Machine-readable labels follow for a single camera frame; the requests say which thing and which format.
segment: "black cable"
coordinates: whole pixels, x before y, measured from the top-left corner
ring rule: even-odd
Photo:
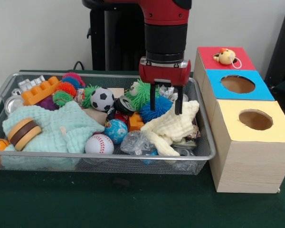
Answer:
[[[77,62],[75,63],[73,70],[76,70],[78,64],[80,64],[82,70],[85,70],[84,65],[83,65],[82,62],[80,62],[80,61],[77,61]]]

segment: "green spiky ball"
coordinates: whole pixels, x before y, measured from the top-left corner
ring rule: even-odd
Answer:
[[[132,96],[130,92],[126,92],[126,96],[130,98],[131,105],[135,108],[136,111],[140,111],[140,109],[146,105],[150,101],[150,88],[151,85],[149,83],[144,83],[142,80],[138,79],[137,82],[139,85],[137,86],[138,94],[136,96]],[[159,97],[159,89],[155,90],[155,97]]]
[[[91,94],[97,89],[99,88],[99,86],[95,85],[95,86],[91,86],[91,84],[89,86],[87,86],[85,88],[85,98],[81,103],[81,106],[83,106],[84,108],[90,108],[92,107],[91,105]]]
[[[72,96],[63,91],[57,91],[53,95],[53,102],[57,104],[60,108],[63,107],[67,102],[72,100]]]

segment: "wooden box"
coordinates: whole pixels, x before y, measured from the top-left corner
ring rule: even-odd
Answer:
[[[206,70],[202,96],[211,123],[217,99],[274,101],[257,71]]]
[[[236,57],[242,62],[241,70],[255,70],[252,61],[242,47],[226,47],[233,50],[236,53]],[[202,90],[206,70],[234,70],[232,65],[223,65],[215,60],[213,56],[218,54],[221,47],[198,47],[195,66],[194,66],[194,78],[197,80],[200,89]]]
[[[217,192],[278,192],[285,177],[285,115],[278,102],[217,100],[211,128]]]

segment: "green table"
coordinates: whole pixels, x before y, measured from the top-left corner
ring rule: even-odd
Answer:
[[[208,163],[197,176],[0,171],[0,228],[51,227],[285,228],[285,180],[280,194],[227,194]]]

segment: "wire mesh basket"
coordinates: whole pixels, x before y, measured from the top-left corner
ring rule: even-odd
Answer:
[[[10,75],[0,88],[0,138],[6,138],[2,122],[7,118],[4,103],[11,96],[18,83],[25,79],[35,79],[43,75],[46,80],[51,76],[61,79],[61,73],[19,72]],[[99,85],[110,88],[129,88],[138,76],[80,74],[89,85]],[[190,78],[184,87],[184,93],[189,100],[197,100],[200,104],[196,119],[201,133],[194,149],[195,156],[147,156],[128,155],[115,146],[114,153],[85,154],[85,153],[52,153],[52,152],[10,152],[0,151],[1,159],[15,160],[13,165],[2,164],[0,170],[23,171],[75,171],[75,172],[107,172],[107,173],[148,173],[148,174],[189,174],[197,175],[207,160],[216,154],[216,148],[208,123],[204,103],[197,82]],[[49,168],[47,163],[54,164]]]

